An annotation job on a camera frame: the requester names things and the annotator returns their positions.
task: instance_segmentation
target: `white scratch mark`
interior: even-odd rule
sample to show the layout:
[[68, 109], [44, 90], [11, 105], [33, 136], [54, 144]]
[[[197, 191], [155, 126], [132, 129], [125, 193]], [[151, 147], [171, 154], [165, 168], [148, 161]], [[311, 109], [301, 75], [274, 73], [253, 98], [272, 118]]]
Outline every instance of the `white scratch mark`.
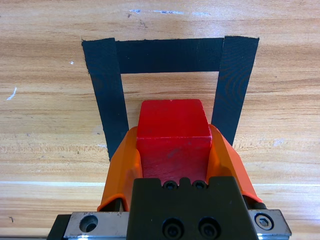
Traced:
[[274, 147], [280, 146], [280, 145], [283, 144], [284, 142], [285, 142], [285, 139], [284, 139], [284, 138], [275, 139], [275, 140], [274, 140], [274, 143], [273, 143], [273, 146], [274, 146]]
[[130, 12], [131, 12], [131, 13], [140, 14], [141, 9], [131, 9]]
[[98, 147], [101, 147], [101, 148], [107, 148], [107, 145], [105, 145], [105, 144], [98, 144]]
[[8, 97], [7, 100], [11, 100], [16, 95], [16, 91], [17, 91], [17, 87], [15, 87], [12, 95], [10, 97]]
[[193, 12], [192, 15], [196, 16], [211, 16], [209, 12]]
[[164, 11], [164, 10], [153, 10], [154, 13], [161, 13], [161, 14], [185, 14], [183, 11]]

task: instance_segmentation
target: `tape strip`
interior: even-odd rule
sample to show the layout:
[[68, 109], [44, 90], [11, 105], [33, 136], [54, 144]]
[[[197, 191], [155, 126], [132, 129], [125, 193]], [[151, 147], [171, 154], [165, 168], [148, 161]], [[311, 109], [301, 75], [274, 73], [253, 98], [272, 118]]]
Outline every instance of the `tape strip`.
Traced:
[[219, 71], [223, 38], [117, 41], [122, 74]]
[[226, 36], [223, 42], [211, 124], [233, 144], [259, 38]]
[[121, 74], [219, 71], [211, 123], [232, 145], [258, 38], [83, 41], [111, 159], [129, 130]]
[[116, 41], [83, 41], [82, 47], [111, 159], [129, 130]]

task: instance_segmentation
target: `wooden table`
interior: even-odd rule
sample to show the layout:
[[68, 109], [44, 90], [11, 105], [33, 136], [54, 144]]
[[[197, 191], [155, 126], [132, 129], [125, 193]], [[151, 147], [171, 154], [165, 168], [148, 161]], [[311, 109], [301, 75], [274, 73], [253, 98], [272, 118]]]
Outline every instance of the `wooden table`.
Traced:
[[[291, 239], [320, 239], [318, 0], [3, 0], [0, 16], [1, 236], [44, 237], [100, 203], [109, 159], [82, 40], [241, 35], [260, 41], [233, 146]], [[130, 127], [150, 99], [198, 98], [210, 120], [217, 78], [124, 74]]]

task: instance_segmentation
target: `red wooden block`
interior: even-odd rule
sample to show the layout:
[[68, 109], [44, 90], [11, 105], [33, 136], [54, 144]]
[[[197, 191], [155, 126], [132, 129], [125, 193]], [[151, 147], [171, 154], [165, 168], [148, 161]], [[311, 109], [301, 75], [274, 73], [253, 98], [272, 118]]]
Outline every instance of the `red wooden block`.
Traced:
[[198, 99], [142, 103], [136, 147], [144, 178], [206, 180], [212, 136]]

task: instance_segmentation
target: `metal plate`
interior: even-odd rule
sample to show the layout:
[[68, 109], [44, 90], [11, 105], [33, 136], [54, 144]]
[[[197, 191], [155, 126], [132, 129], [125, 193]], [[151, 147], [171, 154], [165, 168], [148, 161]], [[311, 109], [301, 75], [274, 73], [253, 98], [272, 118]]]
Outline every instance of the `metal plate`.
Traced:
[[[251, 209], [248, 210], [259, 240], [288, 240], [291, 230], [279, 209]], [[262, 229], [256, 222], [259, 216], [267, 216], [272, 221], [270, 230]]]
[[129, 212], [74, 212], [64, 238], [126, 238], [128, 219]]

